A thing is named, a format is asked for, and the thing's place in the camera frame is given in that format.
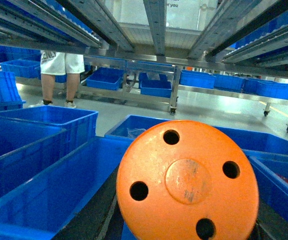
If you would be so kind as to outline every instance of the stainless steel frame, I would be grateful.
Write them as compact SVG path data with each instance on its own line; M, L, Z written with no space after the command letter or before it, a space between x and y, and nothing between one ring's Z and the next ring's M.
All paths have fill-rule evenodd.
M166 1L144 0L149 22L149 26L144 26L118 23L101 0L56 0L109 43L109 48L100 48L101 45L105 45L102 39L95 39L45 1L7 1L44 21L45 24L41 24L41 21L29 15L23 15L20 9L0 5L0 45L83 54L86 63L125 70L121 91L99 90L81 85L80 94L101 94L123 100L165 103L169 105L172 113L177 107L178 90L264 101L267 102L267 112L269 112L270 103L288 105L288 100L179 85L183 66L288 78L288 52L273 52L288 46L288 26L234 52L229 53L229 48L223 49L223 46L226 46L232 39L237 41L244 37L245 33L253 31L256 26L262 26L265 21L268 21L265 16L268 16L269 12L273 11L273 16L276 17L287 11L288 5L286 6L282 0L274 0L270 4L264 4L260 0L223 0L215 16L201 33L196 30L174 30L165 27ZM253 8L257 8L256 14L252 14ZM138 41L141 34L151 34L153 41ZM185 39L187 43L167 42L171 38ZM263 53L271 52L269 57L255 58ZM170 65L156 66L140 61ZM132 93L136 79L127 86L128 72L166 73L173 79L171 98ZM37 84L33 83L33 80L22 81L24 84L29 82Z

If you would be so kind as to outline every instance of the orange disc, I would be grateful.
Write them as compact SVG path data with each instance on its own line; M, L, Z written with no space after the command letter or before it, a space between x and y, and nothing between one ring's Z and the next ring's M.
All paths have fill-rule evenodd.
M118 170L117 197L139 240L246 240L259 206L242 150L190 120L159 124L132 143Z

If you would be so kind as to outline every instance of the leg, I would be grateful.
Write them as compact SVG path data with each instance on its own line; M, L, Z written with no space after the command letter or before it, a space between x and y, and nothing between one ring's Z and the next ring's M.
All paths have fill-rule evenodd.
M43 100L53 101L53 91L55 86L55 75L42 74Z
M66 100L73 101L79 85L79 73L67 74L67 94Z
M40 61L41 83L43 91L43 102L49 103L53 100L55 86L55 75L65 74L64 53L55 51L43 51Z
M83 55L65 54L65 69L67 72L67 96L65 105L76 105L72 102L79 86L79 75L85 71Z

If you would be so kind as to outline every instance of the concrete floor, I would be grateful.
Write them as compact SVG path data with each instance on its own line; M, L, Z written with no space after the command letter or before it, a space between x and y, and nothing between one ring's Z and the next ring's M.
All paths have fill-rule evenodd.
M26 101L24 108L42 99L39 87L17 84L17 88L21 98ZM257 101L186 91L179 91L178 96L178 109L174 116L159 104L145 105L129 101L121 104L118 100L93 96L83 96L75 102L78 108L99 112L96 128L98 136L104 136L127 115L135 114L171 120L189 119L214 126L267 132L288 140L288 117L285 116L288 115L288 106L272 104L279 111L272 109L264 117L265 105ZM64 101L65 94L55 90L54 104L64 106Z

